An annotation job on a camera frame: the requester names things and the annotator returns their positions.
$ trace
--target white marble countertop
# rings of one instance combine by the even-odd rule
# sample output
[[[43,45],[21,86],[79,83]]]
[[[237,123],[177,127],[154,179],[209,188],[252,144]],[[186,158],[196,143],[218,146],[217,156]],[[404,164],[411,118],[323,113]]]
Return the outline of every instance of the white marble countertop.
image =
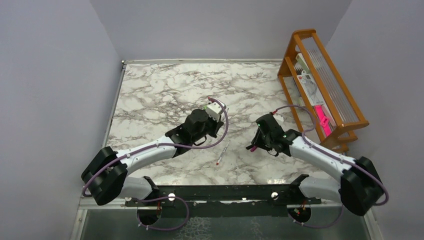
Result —
[[[149,176],[158,185],[283,184],[300,174],[329,178],[302,160],[245,149],[257,130],[255,120],[287,105],[277,79],[279,67],[279,62],[128,64],[107,144],[122,150],[156,140],[183,123],[192,110],[206,105],[210,96],[229,108],[228,135],[222,143],[156,162],[132,177]],[[278,113],[276,118],[284,130],[297,130],[289,108]],[[307,113],[301,112],[299,117],[305,126],[311,126]],[[315,131],[308,137],[318,140]],[[205,145],[214,141],[208,137]],[[216,165],[228,141],[228,149]]]

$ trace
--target purple cable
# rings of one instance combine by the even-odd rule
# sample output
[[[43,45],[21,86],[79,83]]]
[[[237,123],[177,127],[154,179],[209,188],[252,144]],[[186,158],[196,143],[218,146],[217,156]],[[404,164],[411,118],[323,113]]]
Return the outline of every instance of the purple cable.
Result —
[[[221,102],[219,100],[216,100],[216,99],[211,98],[211,97],[208,97],[208,99],[210,101],[214,102],[214,103],[217,103],[221,107],[221,109],[222,109],[222,111],[224,112],[224,115],[225,115],[225,130],[224,130],[223,135],[221,136],[221,138],[218,141],[216,141],[215,143],[213,143],[211,145],[208,145],[208,146],[187,146],[187,145],[181,145],[181,144],[165,143],[165,142],[163,142],[163,143],[159,143],[158,145],[152,144],[152,145],[148,145],[148,146],[142,147],[140,149],[137,149],[135,151],[130,152],[129,155],[138,154],[138,153],[143,152],[143,151],[145,151],[147,149],[157,148],[159,146],[174,146],[174,147],[186,148],[186,149],[208,149],[208,148],[212,148],[212,147],[218,145],[220,142],[222,142],[222,140],[224,140],[224,138],[225,138],[225,136],[227,135],[227,132],[228,132],[228,124],[229,124],[229,122],[228,122],[228,114],[227,114],[227,111],[224,109],[224,106],[221,104]],[[91,194],[87,194],[86,191],[89,188],[90,184],[92,184],[92,182],[94,181],[94,179],[96,179],[104,170],[106,170],[107,168],[109,168],[110,166],[112,166],[113,164],[115,164],[116,162],[121,161],[122,159],[124,159],[126,157],[127,157],[127,155],[122,155],[122,156],[120,156],[120,157],[118,157],[118,158],[110,161],[108,164],[106,164],[104,167],[102,167],[99,171],[97,171],[87,181],[87,183],[82,188],[82,195],[84,197],[87,197],[87,198],[88,197],[92,197],[92,195]]]
[[[292,104],[292,105],[281,106],[281,107],[277,108],[274,112],[276,113],[276,112],[277,112],[278,110],[280,110],[280,109],[290,108],[290,107],[296,107],[296,108],[300,108],[300,109],[305,110],[305,111],[309,114],[310,119],[312,120],[313,127],[312,127],[312,128],[309,128],[309,129],[306,129],[306,130],[304,130],[304,131],[302,132],[302,139],[303,139],[303,141],[304,141],[306,144],[308,144],[311,148],[313,148],[313,149],[317,150],[318,152],[320,152],[320,153],[322,153],[322,154],[324,154],[324,155],[327,155],[328,157],[330,157],[330,158],[332,158],[332,159],[334,159],[334,160],[336,160],[336,161],[341,162],[342,164],[347,164],[347,165],[350,165],[350,166],[352,166],[352,167],[354,167],[354,168],[358,169],[359,171],[361,171],[362,173],[364,173],[365,175],[367,175],[369,178],[371,178],[371,179],[372,179],[375,183],[377,183],[377,185],[378,185],[378,186],[379,186],[379,187],[383,190],[384,195],[385,195],[385,199],[384,199],[382,202],[378,202],[378,203],[374,204],[374,206],[382,206],[382,205],[386,204],[386,203],[389,201],[389,192],[387,191],[386,187],[383,185],[383,183],[382,183],[381,181],[379,181],[379,180],[378,180],[375,176],[373,176],[371,173],[367,172],[365,169],[363,169],[362,167],[360,167],[360,166],[358,166],[358,165],[356,165],[356,164],[354,164],[354,163],[352,163],[352,162],[344,161],[344,160],[343,160],[343,159],[341,159],[340,157],[335,156],[335,155],[332,155],[332,154],[330,154],[330,153],[328,153],[328,152],[326,152],[326,151],[322,150],[321,148],[316,147],[316,146],[315,146],[312,142],[310,142],[310,141],[308,141],[308,140],[306,139],[305,133],[307,133],[307,132],[310,132],[310,131],[314,130],[314,129],[315,129],[315,127],[316,127],[316,122],[317,122],[317,121],[315,120],[314,115],[312,115],[312,113],[311,113],[311,112],[310,112],[310,111],[309,111],[306,107],[303,107],[303,106],[299,106],[299,105],[294,105],[294,104]],[[298,221],[295,221],[295,223],[300,224],[300,225],[302,225],[303,227],[313,228],[313,229],[329,228],[329,227],[333,226],[334,224],[336,224],[337,222],[339,222],[339,220],[341,219],[341,216],[342,216],[342,215],[343,215],[343,206],[341,206],[341,211],[340,211],[340,214],[338,215],[337,219],[336,219],[335,221],[333,221],[332,223],[328,224],[328,225],[325,225],[325,226],[314,226],[314,225],[305,225],[305,224],[304,224],[304,225],[302,225],[302,223],[300,223],[300,222],[298,222]]]
[[[138,199],[137,201],[142,202],[142,203],[150,203],[150,202],[156,202],[156,201],[160,201],[160,200],[163,200],[163,199],[169,199],[169,198],[178,199],[178,200],[180,200],[185,205],[185,209],[187,210],[186,211],[187,214],[185,215],[184,221],[180,225],[174,226],[174,227],[170,227],[170,228],[160,228],[160,227],[155,227],[155,226],[144,225],[142,223],[142,221],[140,220],[139,213],[137,212],[137,221],[139,223],[138,226],[143,226],[147,230],[148,229],[153,229],[153,230],[159,230],[159,231],[174,231],[174,230],[177,230],[177,229],[181,228],[182,226],[184,226],[189,221],[189,218],[190,218],[190,209],[189,209],[189,205],[187,205],[187,202],[184,201],[184,199],[182,199],[181,197],[179,197],[179,196],[163,196],[163,197],[158,197],[158,198],[154,198],[154,199],[150,199],[150,200],[140,200],[140,199]]]

